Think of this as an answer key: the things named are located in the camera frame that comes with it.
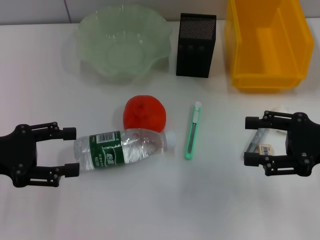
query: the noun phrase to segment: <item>water bottle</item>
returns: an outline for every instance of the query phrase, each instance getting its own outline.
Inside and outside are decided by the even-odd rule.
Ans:
[[[75,160],[84,172],[134,163],[175,145],[176,137],[172,131],[158,133],[135,128],[83,136],[74,141],[73,148]]]

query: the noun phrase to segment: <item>green glass bowl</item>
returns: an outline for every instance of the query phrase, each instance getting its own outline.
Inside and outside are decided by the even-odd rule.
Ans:
[[[77,54],[104,76],[141,76],[170,55],[170,34],[168,22],[152,9],[109,6],[80,22]]]

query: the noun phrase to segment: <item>tomato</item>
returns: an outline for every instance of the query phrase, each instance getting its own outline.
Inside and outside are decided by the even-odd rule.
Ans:
[[[166,125],[166,110],[153,96],[138,95],[125,105],[124,129],[149,129],[160,133]]]

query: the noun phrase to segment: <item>pen holder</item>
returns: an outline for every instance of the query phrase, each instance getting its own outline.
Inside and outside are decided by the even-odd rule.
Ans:
[[[176,75],[208,78],[216,43],[216,15],[181,13]]]

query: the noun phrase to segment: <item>yellow storage box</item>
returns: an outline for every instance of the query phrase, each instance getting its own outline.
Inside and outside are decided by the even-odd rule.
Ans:
[[[235,87],[291,89],[306,78],[314,40],[299,0],[228,0],[224,34]]]

